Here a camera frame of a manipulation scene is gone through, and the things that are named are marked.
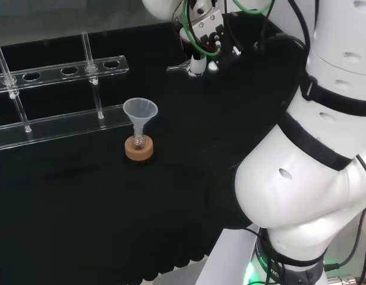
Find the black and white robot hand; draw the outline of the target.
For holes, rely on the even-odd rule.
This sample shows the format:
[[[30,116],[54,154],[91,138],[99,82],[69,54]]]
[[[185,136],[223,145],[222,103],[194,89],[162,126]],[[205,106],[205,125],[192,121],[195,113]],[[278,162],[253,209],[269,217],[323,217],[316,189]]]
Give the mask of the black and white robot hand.
[[[181,20],[179,36],[189,76],[200,77],[206,70],[216,72],[241,57],[242,49],[225,28],[219,9],[212,8],[198,17],[189,9],[182,12]]]

